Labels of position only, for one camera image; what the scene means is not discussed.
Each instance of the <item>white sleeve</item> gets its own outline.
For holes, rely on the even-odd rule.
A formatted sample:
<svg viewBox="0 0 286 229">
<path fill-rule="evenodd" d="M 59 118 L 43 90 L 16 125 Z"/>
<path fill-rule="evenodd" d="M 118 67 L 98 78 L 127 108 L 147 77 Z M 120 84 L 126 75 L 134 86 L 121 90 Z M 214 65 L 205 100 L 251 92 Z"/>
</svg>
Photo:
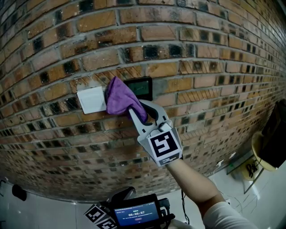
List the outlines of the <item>white sleeve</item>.
<svg viewBox="0 0 286 229">
<path fill-rule="evenodd" d="M 257 229 L 226 202 L 212 206 L 202 221 L 206 229 Z"/>
</svg>

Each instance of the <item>purple cloth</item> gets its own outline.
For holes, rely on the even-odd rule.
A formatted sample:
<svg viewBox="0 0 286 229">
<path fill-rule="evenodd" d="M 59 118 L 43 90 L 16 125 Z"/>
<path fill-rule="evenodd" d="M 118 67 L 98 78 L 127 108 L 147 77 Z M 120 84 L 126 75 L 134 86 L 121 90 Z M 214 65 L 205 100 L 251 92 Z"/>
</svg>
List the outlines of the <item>purple cloth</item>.
<svg viewBox="0 0 286 229">
<path fill-rule="evenodd" d="M 114 77 L 107 88 L 106 112 L 111 115 L 120 115 L 133 108 L 142 122 L 147 121 L 147 112 L 134 93 L 119 78 Z"/>
</svg>

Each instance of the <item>forearm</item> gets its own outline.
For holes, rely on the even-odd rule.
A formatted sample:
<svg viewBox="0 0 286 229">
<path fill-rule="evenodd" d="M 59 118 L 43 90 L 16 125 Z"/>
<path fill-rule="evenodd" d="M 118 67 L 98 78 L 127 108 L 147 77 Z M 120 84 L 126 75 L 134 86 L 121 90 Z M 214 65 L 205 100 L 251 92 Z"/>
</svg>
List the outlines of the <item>forearm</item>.
<svg viewBox="0 0 286 229">
<path fill-rule="evenodd" d="M 224 201 L 213 182 L 183 160 L 175 160 L 167 164 L 167 168 L 184 193 L 198 205 L 202 215 L 215 203 Z"/>
</svg>

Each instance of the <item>floor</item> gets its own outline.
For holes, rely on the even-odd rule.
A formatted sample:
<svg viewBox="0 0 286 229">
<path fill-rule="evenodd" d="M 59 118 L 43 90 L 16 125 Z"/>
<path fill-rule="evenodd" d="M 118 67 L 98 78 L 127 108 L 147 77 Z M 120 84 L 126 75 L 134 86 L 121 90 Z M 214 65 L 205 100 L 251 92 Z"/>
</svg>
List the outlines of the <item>floor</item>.
<svg viewBox="0 0 286 229">
<path fill-rule="evenodd" d="M 227 170 L 240 164 L 233 165 L 210 176 L 210 179 L 223 193 L 225 199 L 230 200 L 231 206 L 244 217 L 252 221 L 260 229 L 276 229 L 286 219 L 286 163 L 275 172 L 264 171 L 256 184 L 247 194 L 244 189 L 250 182 L 242 181 L 239 172 L 226 175 Z M 12 186 L 1 184 L 0 193 L 0 221 L 3 229 L 91 229 L 97 228 L 84 213 L 91 204 L 69 203 L 47 199 L 34 194 L 28 194 L 25 202 L 12 195 Z M 185 221 L 181 205 L 181 192 L 175 191 L 159 196 L 167 197 L 171 204 L 171 213 L 176 219 Z M 200 213 L 196 205 L 186 197 L 186 213 L 190 224 L 203 229 Z"/>
</svg>

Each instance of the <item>digital display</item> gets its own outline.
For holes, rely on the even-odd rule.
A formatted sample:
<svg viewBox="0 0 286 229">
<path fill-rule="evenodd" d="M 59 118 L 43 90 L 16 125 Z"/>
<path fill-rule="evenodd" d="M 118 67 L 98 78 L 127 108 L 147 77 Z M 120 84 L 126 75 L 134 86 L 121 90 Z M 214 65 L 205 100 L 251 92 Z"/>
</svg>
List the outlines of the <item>digital display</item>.
<svg viewBox="0 0 286 229">
<path fill-rule="evenodd" d="M 128 87 L 133 91 L 135 95 L 144 95 L 149 93 L 149 82 L 141 81 L 129 83 Z"/>
<path fill-rule="evenodd" d="M 129 226 L 159 219 L 155 202 L 115 209 L 120 226 Z"/>
</svg>

